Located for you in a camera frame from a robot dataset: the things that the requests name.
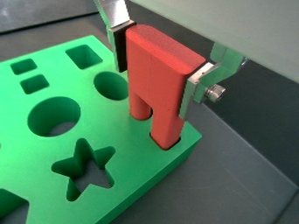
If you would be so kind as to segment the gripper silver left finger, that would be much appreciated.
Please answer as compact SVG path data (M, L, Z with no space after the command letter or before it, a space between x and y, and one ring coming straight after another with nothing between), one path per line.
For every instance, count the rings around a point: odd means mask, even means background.
M127 29L136 25L129 18L125 0L93 0L97 11L107 26L107 39L112 46L116 70L127 70Z

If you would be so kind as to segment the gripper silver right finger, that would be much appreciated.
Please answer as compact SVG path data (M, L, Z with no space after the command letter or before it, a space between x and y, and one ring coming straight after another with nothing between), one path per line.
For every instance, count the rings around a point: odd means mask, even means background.
M231 77L248 62L248 58L239 52L227 48L219 43L213 43L209 59L188 77L181 95L181 105L179 117L187 119L187 110L191 101L201 103L204 99L217 102L225 92L225 88L219 82Z

